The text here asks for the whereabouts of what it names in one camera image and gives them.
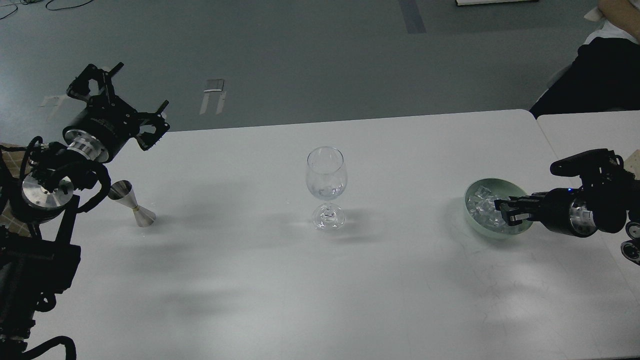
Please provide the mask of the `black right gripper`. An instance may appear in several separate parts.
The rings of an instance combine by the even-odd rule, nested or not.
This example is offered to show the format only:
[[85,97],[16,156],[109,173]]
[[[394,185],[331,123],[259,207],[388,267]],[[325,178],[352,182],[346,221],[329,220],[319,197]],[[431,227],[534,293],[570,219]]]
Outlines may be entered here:
[[579,233],[570,220],[570,210],[577,198],[577,191],[569,187],[557,187],[546,192],[496,199],[494,208],[502,211],[502,218],[509,227],[524,226],[525,223],[541,223],[547,230],[570,236]]

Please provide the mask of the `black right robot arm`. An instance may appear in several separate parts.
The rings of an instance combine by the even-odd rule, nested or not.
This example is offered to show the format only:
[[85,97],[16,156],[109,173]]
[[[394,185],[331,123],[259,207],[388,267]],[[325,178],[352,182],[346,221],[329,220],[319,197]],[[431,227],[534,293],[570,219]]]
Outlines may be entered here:
[[623,158],[606,148],[587,150],[553,162],[550,173],[578,177],[582,184],[494,201],[505,223],[541,223],[549,231],[581,239],[598,231],[624,231],[628,239],[621,243],[621,253],[639,264],[640,183],[625,169]]

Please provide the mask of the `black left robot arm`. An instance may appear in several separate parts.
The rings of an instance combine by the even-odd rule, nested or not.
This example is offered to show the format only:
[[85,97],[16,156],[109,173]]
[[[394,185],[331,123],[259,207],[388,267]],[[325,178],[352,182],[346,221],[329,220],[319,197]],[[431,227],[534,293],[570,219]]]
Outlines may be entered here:
[[35,313],[50,312],[57,295],[68,290],[82,249],[72,243],[78,214],[105,198],[130,208],[139,227],[156,215],[139,205],[132,184],[112,182],[106,164],[130,139],[148,151],[170,129],[164,101],[154,112],[140,112],[119,98],[112,69],[88,64],[66,95],[85,108],[62,130],[63,142],[34,137],[26,146],[1,146],[1,358],[34,360],[56,346],[75,360],[74,341],[56,336],[28,349]]

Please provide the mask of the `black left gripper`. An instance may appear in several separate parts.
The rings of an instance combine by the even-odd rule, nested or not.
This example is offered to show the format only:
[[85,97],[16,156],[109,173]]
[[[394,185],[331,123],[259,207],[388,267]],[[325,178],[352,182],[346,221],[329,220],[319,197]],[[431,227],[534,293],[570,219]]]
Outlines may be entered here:
[[163,112],[170,104],[163,101],[154,112],[139,112],[122,103],[116,95],[112,78],[124,67],[122,62],[110,70],[88,64],[66,89],[73,100],[86,103],[85,108],[62,130],[62,138],[71,145],[77,137],[92,138],[99,163],[109,163],[132,137],[143,151],[150,150],[169,131]]

